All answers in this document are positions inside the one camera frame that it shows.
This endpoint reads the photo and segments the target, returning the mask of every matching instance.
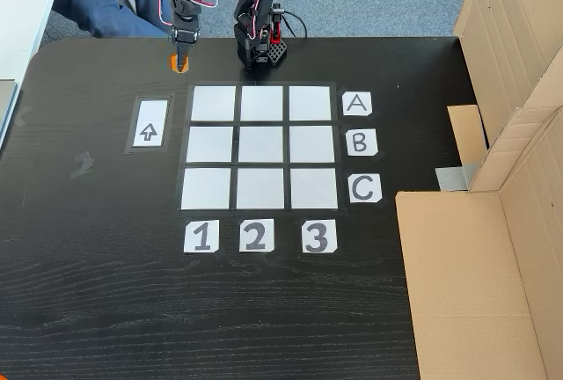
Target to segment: gray duct tape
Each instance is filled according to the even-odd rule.
[[[74,156],[74,161],[77,163],[82,162],[82,167],[70,174],[71,179],[90,173],[94,167],[94,159],[90,157],[90,151],[85,151],[84,153]]]
[[[457,167],[439,167],[436,177],[441,191],[467,191],[479,168],[478,164],[464,164]]]
[[[26,125],[26,121],[24,121],[21,118],[24,114],[28,113],[30,110],[32,110],[30,106],[23,106],[21,109],[19,109],[19,112],[16,115],[16,121],[14,122],[18,126],[18,128],[22,128]]]

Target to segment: number 1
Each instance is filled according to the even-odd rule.
[[[208,242],[208,226],[209,223],[205,222],[202,226],[194,230],[194,234],[198,234],[201,232],[201,245],[197,245],[195,247],[196,251],[209,251],[211,249],[210,245],[207,245]]]

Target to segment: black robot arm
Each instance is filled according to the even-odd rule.
[[[177,47],[180,72],[186,65],[187,52],[198,40],[201,7],[215,7],[219,0],[172,0],[172,41]],[[250,69],[256,62],[277,66],[286,53],[281,39],[283,9],[274,0],[239,0],[235,10],[235,38],[238,55]]]

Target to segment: dark wooden table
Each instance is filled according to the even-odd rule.
[[[234,47],[202,40],[183,76],[160,40],[69,40],[33,58],[0,157],[0,374],[419,378],[394,196],[460,165],[446,106],[475,98],[458,40],[292,40],[279,69],[251,74]],[[274,252],[240,253],[227,218],[219,252],[183,253],[186,100],[205,82],[371,91],[379,155],[342,165],[380,173],[384,200],[337,221],[337,252],[303,254],[283,217]],[[124,154],[135,97],[170,93],[168,150]],[[85,152],[93,169],[71,176]]]

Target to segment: up arrow card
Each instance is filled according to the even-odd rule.
[[[139,106],[133,147],[161,147],[168,100],[144,99]]]
[[[144,135],[144,141],[150,141],[150,138],[153,135],[158,135],[158,132],[155,130],[155,127],[152,126],[152,123],[147,125],[147,127],[141,131],[141,135]]]

